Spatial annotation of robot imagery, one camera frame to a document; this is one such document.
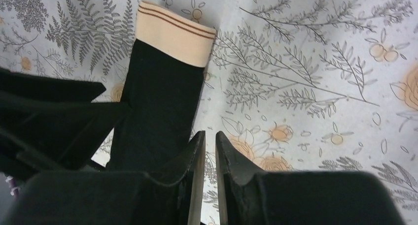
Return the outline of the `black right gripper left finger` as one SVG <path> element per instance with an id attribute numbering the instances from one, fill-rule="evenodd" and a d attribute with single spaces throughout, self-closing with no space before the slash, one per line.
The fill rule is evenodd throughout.
<path id="1" fill-rule="evenodd" d="M 198 225 L 206 133 L 155 172 L 46 171 L 31 178 L 5 225 Z"/>

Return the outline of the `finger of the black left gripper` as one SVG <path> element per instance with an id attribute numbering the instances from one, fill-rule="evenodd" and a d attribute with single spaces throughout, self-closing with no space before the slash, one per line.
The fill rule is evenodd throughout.
<path id="1" fill-rule="evenodd" d="M 55 79 L 0 69 L 0 90 L 51 102 L 91 102 L 106 91 L 100 82 Z"/>
<path id="2" fill-rule="evenodd" d="M 50 102 L 0 94 L 0 170 L 26 181 L 79 170 L 129 112 L 120 102 Z"/>

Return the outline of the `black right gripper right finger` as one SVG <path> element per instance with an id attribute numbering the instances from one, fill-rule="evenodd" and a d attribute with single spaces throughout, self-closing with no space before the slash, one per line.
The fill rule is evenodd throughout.
<path id="1" fill-rule="evenodd" d="M 267 172 L 216 134 L 222 225 L 402 225 L 385 186 L 354 171 Z"/>

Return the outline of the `black underwear beige waistband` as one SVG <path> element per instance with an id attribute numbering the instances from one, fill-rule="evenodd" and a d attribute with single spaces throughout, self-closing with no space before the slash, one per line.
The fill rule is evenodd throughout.
<path id="1" fill-rule="evenodd" d="M 149 1 L 137 10 L 135 42 L 107 170 L 153 171 L 188 144 L 216 31 Z"/>

